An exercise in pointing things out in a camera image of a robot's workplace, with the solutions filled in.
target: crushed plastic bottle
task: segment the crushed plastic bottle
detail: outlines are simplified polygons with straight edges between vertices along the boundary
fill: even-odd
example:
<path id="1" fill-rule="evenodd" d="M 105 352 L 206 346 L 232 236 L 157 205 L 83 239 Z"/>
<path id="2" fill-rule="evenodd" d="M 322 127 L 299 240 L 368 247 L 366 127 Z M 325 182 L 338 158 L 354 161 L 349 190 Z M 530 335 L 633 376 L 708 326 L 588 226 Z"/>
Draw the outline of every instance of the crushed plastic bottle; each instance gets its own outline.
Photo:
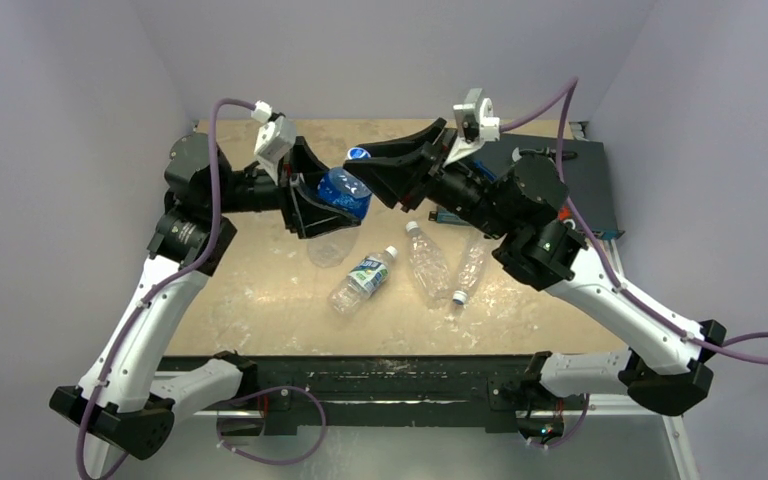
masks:
<path id="1" fill-rule="evenodd" d="M 464 248 L 461 264 L 454 278 L 454 293 L 452 302 L 455 305 L 466 305 L 470 297 L 478 290 L 484 270 L 487 266 L 487 254 L 495 243 L 484 238 L 479 230 L 473 230 Z"/>
<path id="2" fill-rule="evenodd" d="M 449 293 L 449 266 L 443 251 L 416 222 L 405 225 L 410 240 L 408 258 L 420 289 L 432 305 L 445 301 Z"/>
<path id="3" fill-rule="evenodd" d="M 372 192 L 342 167 L 332 168 L 317 187 L 319 198 L 363 220 L 369 211 Z M 343 228 L 307 240 L 307 255 L 321 268 L 336 267 L 352 253 L 359 229 Z"/>
<path id="4" fill-rule="evenodd" d="M 328 302 L 338 313 L 349 316 L 372 296 L 390 277 L 390 268 L 399 251 L 390 246 L 383 252 L 373 252 L 352 269 L 328 295 Z"/>

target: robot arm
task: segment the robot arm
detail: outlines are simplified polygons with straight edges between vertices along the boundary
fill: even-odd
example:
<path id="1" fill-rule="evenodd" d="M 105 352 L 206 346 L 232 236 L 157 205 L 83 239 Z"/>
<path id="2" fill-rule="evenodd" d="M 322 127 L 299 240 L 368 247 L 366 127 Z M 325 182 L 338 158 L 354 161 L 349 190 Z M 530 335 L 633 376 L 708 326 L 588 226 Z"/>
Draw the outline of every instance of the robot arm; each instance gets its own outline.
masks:
<path id="1" fill-rule="evenodd" d="M 410 137 L 361 145 L 372 158 L 349 160 L 344 168 L 390 208 L 401 204 L 407 212 L 428 198 L 487 237 L 504 238 L 493 257 L 505 272 L 576 306 L 629 346 L 604 354 L 547 356 L 540 387 L 559 397 L 623 393 L 657 413 L 684 413 L 707 396 L 713 374 L 704 362 L 712 353 L 656 322 L 606 278 L 595 249 L 557 218 L 568 188 L 549 158 L 525 152 L 494 180 L 468 161 L 485 141 L 499 138 L 491 114 L 492 104 L 473 89 L 455 106 L 456 129 L 438 119 Z M 681 317 L 619 278 L 624 289 L 688 336 L 722 344 L 725 329 L 719 323 Z"/>
<path id="2" fill-rule="evenodd" d="M 252 116 L 264 125 L 258 132 L 256 162 L 233 171 L 218 150 L 221 212 L 280 210 L 285 227 L 299 238 L 311 238 L 360 225 L 352 214 L 321 202 L 314 193 L 327 172 L 295 126 L 258 102 Z M 211 185 L 207 135 L 179 139 L 170 151 L 164 173 L 169 185 L 165 213 L 148 245 L 136 291 L 110 341 L 77 385 L 58 387 L 49 406 L 80 424 L 91 393 L 98 385 L 110 352 L 117 353 L 95 404 L 90 406 L 91 440 L 85 458 L 100 473 L 108 444 L 146 459 L 166 441 L 173 425 L 215 403 L 257 390 L 256 366 L 229 352 L 217 354 L 202 367 L 171 380 L 154 381 L 157 366 L 181 318 L 215 272 L 236 229 L 221 217 L 217 243 L 199 268 L 172 281 L 143 304 L 146 292 L 195 262 L 210 235 Z M 141 309 L 128 333 L 120 332 Z"/>

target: cable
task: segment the cable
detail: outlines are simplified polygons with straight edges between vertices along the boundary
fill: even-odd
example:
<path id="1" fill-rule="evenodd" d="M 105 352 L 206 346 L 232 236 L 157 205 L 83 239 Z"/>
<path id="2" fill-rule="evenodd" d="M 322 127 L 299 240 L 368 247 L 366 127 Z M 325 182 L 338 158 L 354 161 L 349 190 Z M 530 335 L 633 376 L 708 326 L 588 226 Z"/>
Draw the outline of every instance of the cable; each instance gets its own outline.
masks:
<path id="1" fill-rule="evenodd" d="M 572 438 L 572 436 L 575 435 L 575 432 L 577 432 L 578 429 L 581 428 L 581 425 L 584 423 L 584 417 L 587 416 L 588 410 L 590 410 L 590 394 L 589 393 L 584 395 L 584 405 L 581 406 L 581 415 L 578 416 L 578 420 L 575 421 L 572 428 L 570 428 L 568 432 L 564 431 L 564 434 L 557 441 L 552 443 L 544 443 L 543 445 L 540 446 L 540 448 L 544 448 L 544 449 L 556 448 L 567 443 L 570 440 L 570 438 Z"/>
<path id="2" fill-rule="evenodd" d="M 572 94 L 575 91 L 575 87 L 577 84 L 578 84 L 577 77 L 573 77 L 569 82 L 567 82 L 566 98 L 564 100 L 563 109 L 561 110 L 561 119 L 558 125 L 558 144 L 557 144 L 557 147 L 555 148 L 555 168 L 557 168 L 558 176 L 560 177 L 562 182 L 564 181 L 564 169 L 563 169 L 564 127 L 566 126 L 566 118 L 567 118 L 567 114 L 569 113 L 569 105 L 570 105 L 570 102 L 572 101 Z M 587 236 L 587 239 L 590 240 L 591 245 L 593 246 L 597 255 L 599 256 L 599 261 L 602 263 L 602 268 L 605 270 L 605 273 L 607 274 L 608 279 L 611 281 L 611 284 L 613 284 L 613 286 L 617 289 L 617 291 L 620 292 L 620 294 L 624 296 L 626 299 L 628 299 L 628 301 L 631 302 L 632 305 L 639 308 L 646 315 L 648 315 L 653 320 L 660 323 L 661 325 L 663 325 L 664 327 L 666 327 L 676 335 L 682 338 L 686 338 L 691 343 L 695 345 L 699 345 L 700 347 L 706 350 L 710 350 L 720 355 L 731 357 L 744 362 L 757 363 L 760 365 L 768 365 L 768 357 L 759 357 L 756 355 L 749 355 L 747 353 L 736 352 L 733 350 L 728 350 L 726 348 L 723 348 L 728 345 L 735 345 L 741 342 L 745 342 L 747 340 L 754 340 L 757 338 L 768 338 L 768 332 L 756 332 L 756 333 L 750 333 L 750 334 L 734 337 L 724 342 L 723 347 L 720 347 L 720 346 L 714 345 L 713 343 L 706 342 L 705 340 L 700 340 L 698 338 L 690 336 L 688 332 L 684 331 L 678 325 L 672 323 L 666 317 L 659 314 L 652 307 L 647 305 L 646 302 L 640 300 L 628 289 L 624 288 L 624 285 L 620 281 L 619 277 L 617 277 L 617 273 L 614 271 L 614 268 L 611 266 L 611 263 L 608 261 L 608 256 L 605 253 L 605 250 L 602 248 L 601 244 L 599 243 L 599 240 L 593 234 L 593 231 L 590 229 L 590 226 L 587 225 L 587 222 L 584 221 L 584 218 L 578 212 L 578 209 L 575 207 L 575 203 L 573 203 L 572 198 L 567 198 L 567 205 L 569 205 L 570 212 L 572 213 L 576 222 L 578 222 L 578 225 L 581 226 L 581 229 L 584 230 L 584 234 Z"/>
<path id="3" fill-rule="evenodd" d="M 236 105 L 239 107 L 247 108 L 249 110 L 255 109 L 253 103 L 243 100 L 235 100 L 233 98 L 223 98 L 222 100 L 216 102 L 210 112 L 210 126 L 207 132 L 207 144 L 209 148 L 208 159 L 210 166 L 210 197 L 212 202 L 212 210 L 210 216 L 210 235 L 207 240 L 207 245 L 205 246 L 201 255 L 199 255 L 199 257 L 193 263 L 168 276 L 164 280 L 154 285 L 151 289 L 149 289 L 148 293 L 146 293 L 146 295 L 141 299 L 140 303 L 134 307 L 134 310 L 131 312 L 131 315 L 128 316 L 128 319 L 125 321 L 125 324 L 122 326 L 119 334 L 116 335 L 116 338 L 114 338 L 113 344 L 110 346 L 110 350 L 107 352 L 107 358 L 105 358 L 104 363 L 102 363 L 101 373 L 98 376 L 98 382 L 90 394 L 90 398 L 87 401 L 87 406 L 84 408 L 84 414 L 81 416 L 81 423 L 78 427 L 78 441 L 75 447 L 75 462 L 77 463 L 78 475 L 81 477 L 81 480 L 109 479 L 113 476 L 114 473 L 116 473 L 116 470 L 122 466 L 122 463 L 125 462 L 125 459 L 128 456 L 127 453 L 123 454 L 118 460 L 116 460 L 116 463 L 107 473 L 101 475 L 97 479 L 94 479 L 92 476 L 90 476 L 89 472 L 87 472 L 86 463 L 84 462 L 84 446 L 86 445 L 87 441 L 90 416 L 92 416 L 93 407 L 95 406 L 96 402 L 98 402 L 98 397 L 101 396 L 101 390 L 107 382 L 107 376 L 110 374 L 111 367 L 113 365 L 113 361 L 116 358 L 116 355 L 122 348 L 122 343 L 131 332 L 131 329 L 134 327 L 134 324 L 140 317 L 140 314 L 145 308 L 145 305 L 150 304 L 151 300 L 170 283 L 201 267 L 202 264 L 204 264 L 204 262 L 206 262 L 210 257 L 210 254 L 213 253 L 213 249 L 216 248 L 216 242 L 219 239 L 219 220 L 222 216 L 222 212 L 220 210 L 222 192 L 219 190 L 219 160 L 216 155 L 216 118 L 219 115 L 219 109 L 224 105 Z"/>
<path id="4" fill-rule="evenodd" d="M 546 113 L 550 108 L 554 107 L 556 103 L 558 103 L 562 98 L 564 98 L 564 95 L 568 95 L 567 92 L 570 92 L 572 90 L 575 90 L 575 85 L 578 83 L 578 77 L 572 77 L 566 85 L 561 88 L 561 90 L 555 94 L 554 97 L 549 99 L 548 102 L 544 103 L 543 105 L 537 107 L 536 110 L 529 113 L 528 115 L 524 117 L 520 117 L 513 122 L 506 123 L 499 127 L 500 133 L 510 132 L 511 130 L 515 128 L 519 128 L 526 123 L 531 122 L 532 120 L 536 119 L 540 115 L 543 115 Z"/>
<path id="5" fill-rule="evenodd" d="M 305 453 L 297 457 L 288 458 L 288 459 L 275 460 L 272 458 L 258 457 L 257 455 L 252 455 L 251 453 L 247 453 L 242 450 L 239 450 L 237 447 L 230 445 L 228 442 L 226 442 L 225 439 L 222 438 L 222 431 L 219 428 L 218 421 L 216 422 L 216 436 L 219 438 L 219 444 L 216 445 L 216 447 L 217 448 L 223 447 L 229 452 L 236 453 L 237 455 L 248 458 L 249 460 L 254 460 L 255 462 L 260 462 L 266 465 L 274 465 L 274 466 L 292 465 L 294 463 L 299 463 L 303 460 L 306 460 L 308 457 L 313 455 L 314 452 L 316 452 L 319 449 L 319 447 L 322 445 L 322 441 L 325 440 L 325 434 L 328 432 L 328 427 L 325 423 L 325 409 L 322 407 L 322 403 L 319 400 L 317 400 L 312 393 L 308 392 L 303 388 L 287 385 L 284 387 L 267 388 L 265 390 L 255 392 L 250 395 L 246 395 L 245 397 L 235 398 L 234 400 L 231 400 L 229 403 L 231 405 L 242 405 L 243 403 L 251 400 L 252 398 L 260 398 L 263 395 L 267 395 L 272 392 L 277 392 L 280 390 L 292 390 L 294 392 L 299 392 L 305 395 L 307 398 L 309 398 L 313 402 L 313 404 L 316 406 L 316 409 L 319 411 L 319 418 L 322 420 L 322 428 L 319 429 L 319 437 L 317 437 L 316 442 L 314 442 L 312 447 L 310 447 Z"/>

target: white wall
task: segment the white wall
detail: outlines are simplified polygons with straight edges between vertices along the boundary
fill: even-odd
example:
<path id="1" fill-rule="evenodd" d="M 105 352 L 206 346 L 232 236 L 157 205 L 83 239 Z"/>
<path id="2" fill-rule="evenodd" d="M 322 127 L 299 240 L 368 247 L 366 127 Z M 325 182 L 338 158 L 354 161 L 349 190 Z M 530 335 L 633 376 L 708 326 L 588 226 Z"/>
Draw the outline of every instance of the white wall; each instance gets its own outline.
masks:
<path id="1" fill-rule="evenodd" d="M 75 478 L 48 397 L 130 298 L 187 123 L 127 0 L 0 0 L 0 478 Z"/>
<path id="2" fill-rule="evenodd" d="M 590 128 L 630 277 L 731 334 L 768 330 L 768 0 L 658 2 Z M 768 478 L 768 367 L 710 365 L 687 416 L 703 478 Z"/>
<path id="3" fill-rule="evenodd" d="M 583 120 L 654 0 L 134 3 L 193 117 L 223 96 L 297 118 L 448 116 L 474 86 L 515 117 L 579 75 Z"/>

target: wooden table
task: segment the wooden table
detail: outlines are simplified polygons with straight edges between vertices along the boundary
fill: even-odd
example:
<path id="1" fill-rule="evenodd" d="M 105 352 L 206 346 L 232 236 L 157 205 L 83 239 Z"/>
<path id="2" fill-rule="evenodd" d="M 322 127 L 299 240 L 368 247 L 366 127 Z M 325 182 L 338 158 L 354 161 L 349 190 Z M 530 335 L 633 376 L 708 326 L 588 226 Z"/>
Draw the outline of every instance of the wooden table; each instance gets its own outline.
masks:
<path id="1" fill-rule="evenodd" d="M 430 120 L 298 120 L 326 165 L 342 163 L 348 148 L 402 137 Z M 217 140 L 234 169 L 251 163 L 258 124 L 220 121 Z M 199 131 L 206 132 L 206 122 Z M 515 133 L 554 136 L 557 123 L 536 121 Z M 279 212 L 231 214 L 238 233 L 214 277 L 181 321 L 167 354 L 246 355 L 493 354 L 606 351 L 622 344 L 589 317 L 513 281 L 492 258 L 480 290 L 463 309 L 429 309 L 402 255 L 391 277 L 361 312 L 346 319 L 326 303 L 328 293 L 363 257 L 394 245 L 407 253 L 405 223 L 417 220 L 443 249 L 452 272 L 468 235 L 465 227 L 427 220 L 430 201 L 414 212 L 390 210 L 373 199 L 351 255 L 322 269 L 305 242 L 284 230 Z"/>

